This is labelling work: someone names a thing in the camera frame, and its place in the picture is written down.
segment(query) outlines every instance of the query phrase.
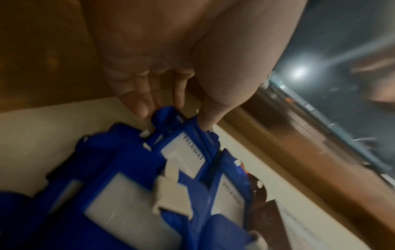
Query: light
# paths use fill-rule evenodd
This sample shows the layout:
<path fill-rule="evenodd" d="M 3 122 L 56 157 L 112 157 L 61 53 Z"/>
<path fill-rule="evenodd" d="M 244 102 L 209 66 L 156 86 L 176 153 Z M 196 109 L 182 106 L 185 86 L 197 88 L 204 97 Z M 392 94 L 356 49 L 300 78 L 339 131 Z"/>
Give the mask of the light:
<path fill-rule="evenodd" d="M 291 77 L 294 80 L 300 80 L 304 78 L 309 73 L 309 70 L 306 67 L 298 67 L 293 70 L 291 73 Z"/>

